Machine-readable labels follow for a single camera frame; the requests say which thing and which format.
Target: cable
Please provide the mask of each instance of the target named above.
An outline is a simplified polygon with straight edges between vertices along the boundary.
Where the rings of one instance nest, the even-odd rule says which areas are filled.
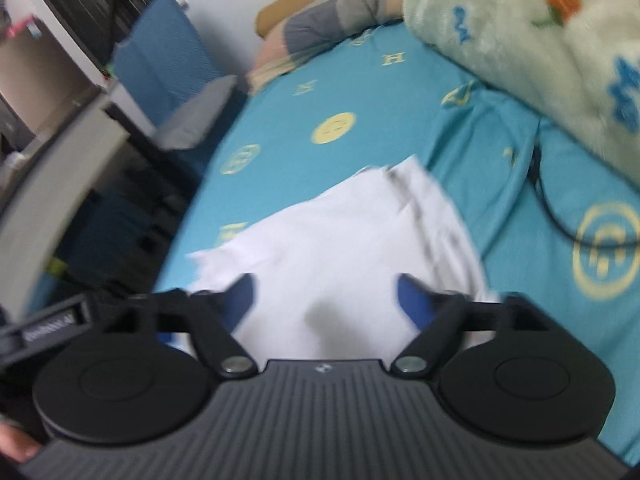
[[[527,179],[533,185],[534,192],[543,211],[547,218],[551,221],[553,226],[562,234],[565,238],[571,240],[573,243],[583,247],[598,250],[615,250],[615,249],[637,249],[640,248],[640,239],[636,238],[622,244],[601,244],[597,243],[593,239],[578,238],[577,234],[573,234],[567,227],[565,227],[558,217],[551,210],[548,200],[546,199],[545,187],[542,184],[540,177],[540,164],[542,163],[542,150],[539,145],[533,147],[533,153],[531,155],[531,163],[529,165],[529,171],[527,172]]]

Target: mattress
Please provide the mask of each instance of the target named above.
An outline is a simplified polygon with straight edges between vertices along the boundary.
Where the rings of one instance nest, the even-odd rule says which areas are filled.
[[[556,231],[527,181],[536,143],[548,200],[569,228],[602,241],[640,236],[640,195],[560,128],[404,24],[366,30],[251,99],[207,168],[157,290],[193,281],[188,254],[365,166],[415,154],[459,209],[490,286],[530,296],[609,366],[617,394],[600,439],[638,462],[640,250],[588,250]]]

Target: metal screw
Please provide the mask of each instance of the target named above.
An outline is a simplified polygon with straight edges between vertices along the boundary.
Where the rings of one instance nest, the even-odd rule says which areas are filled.
[[[427,361],[415,355],[405,355],[396,360],[396,367],[402,373],[415,374],[421,372],[427,367]]]
[[[243,374],[251,369],[254,362],[243,355],[234,355],[222,361],[222,368],[228,374]]]

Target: blue fabric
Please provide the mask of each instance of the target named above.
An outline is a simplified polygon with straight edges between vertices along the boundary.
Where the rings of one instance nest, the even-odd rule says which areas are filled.
[[[153,0],[113,55],[114,71],[151,123],[224,74],[175,0]]]
[[[592,256],[549,225],[526,180],[536,140],[548,198],[570,228],[586,222],[584,236],[603,240],[640,233],[638,193],[562,130],[476,81],[402,23],[377,28],[251,100],[207,169],[158,289],[193,281],[188,253],[218,245],[364,166],[415,154],[456,203],[491,287],[532,297],[609,366],[618,392],[601,440],[638,462],[640,251]]]

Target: person's finger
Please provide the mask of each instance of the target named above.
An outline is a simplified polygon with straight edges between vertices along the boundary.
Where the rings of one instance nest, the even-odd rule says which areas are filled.
[[[26,462],[40,450],[40,444],[9,424],[0,424],[0,453],[17,463]]]

